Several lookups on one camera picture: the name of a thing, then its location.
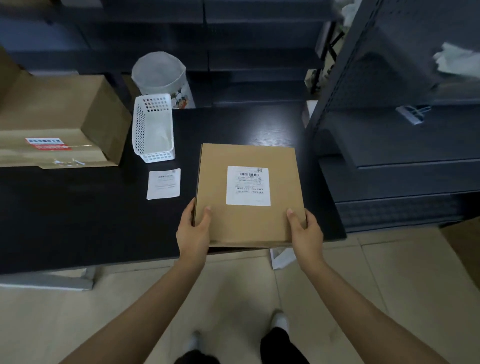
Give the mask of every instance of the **person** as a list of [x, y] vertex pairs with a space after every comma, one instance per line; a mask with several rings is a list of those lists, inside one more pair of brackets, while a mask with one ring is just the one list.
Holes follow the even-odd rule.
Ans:
[[[180, 258], [173, 267], [135, 303], [90, 337], [61, 364], [140, 364], [143, 363], [187, 298], [207, 257], [209, 226], [214, 213], [210, 207], [196, 227], [192, 226], [193, 199], [182, 213], [177, 230]], [[350, 286], [324, 260], [323, 233], [315, 216], [305, 210], [307, 228], [291, 209], [287, 217], [295, 256], [301, 270], [366, 364], [422, 363], [447, 361], [428, 345], [401, 327]], [[308, 363], [290, 342], [285, 315], [277, 312], [272, 329], [262, 339], [263, 364]], [[176, 364], [212, 363], [218, 360], [199, 349], [194, 333], [190, 349]]]

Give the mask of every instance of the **foot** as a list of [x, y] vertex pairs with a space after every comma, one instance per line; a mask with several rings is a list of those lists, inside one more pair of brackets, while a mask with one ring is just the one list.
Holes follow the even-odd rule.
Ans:
[[270, 329], [273, 328], [282, 328], [287, 332], [287, 334], [289, 333], [288, 319], [283, 311], [277, 310], [274, 312], [274, 315], [272, 316], [272, 322], [270, 323]]
[[192, 350], [199, 350], [203, 352], [204, 343], [202, 335], [199, 331], [195, 331], [190, 335], [188, 342], [185, 344], [184, 352], [191, 352]]

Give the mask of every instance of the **trash can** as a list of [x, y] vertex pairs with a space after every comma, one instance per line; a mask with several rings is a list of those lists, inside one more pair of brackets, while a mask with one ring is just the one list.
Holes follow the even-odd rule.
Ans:
[[132, 79], [142, 95], [170, 94], [173, 109], [194, 109], [187, 82], [186, 67], [166, 52], [153, 52], [139, 58], [132, 68]]

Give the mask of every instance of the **person's left hand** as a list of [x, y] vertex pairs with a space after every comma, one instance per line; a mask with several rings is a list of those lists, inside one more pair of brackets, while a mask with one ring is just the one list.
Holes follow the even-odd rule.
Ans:
[[177, 230], [177, 243], [180, 249], [180, 261], [186, 262], [193, 267], [203, 267], [207, 259], [208, 246], [210, 244], [210, 220], [212, 210], [205, 207], [204, 217], [198, 226], [192, 226], [192, 212], [195, 205], [195, 197], [190, 201], [181, 215]]

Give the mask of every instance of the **black pants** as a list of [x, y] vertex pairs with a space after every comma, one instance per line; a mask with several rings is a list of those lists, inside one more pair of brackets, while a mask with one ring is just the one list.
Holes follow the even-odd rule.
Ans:
[[[300, 350], [290, 342], [287, 332], [273, 328], [260, 343], [260, 356], [263, 364], [295, 363], [308, 364]], [[218, 359], [193, 350], [178, 358], [175, 364], [220, 364]]]

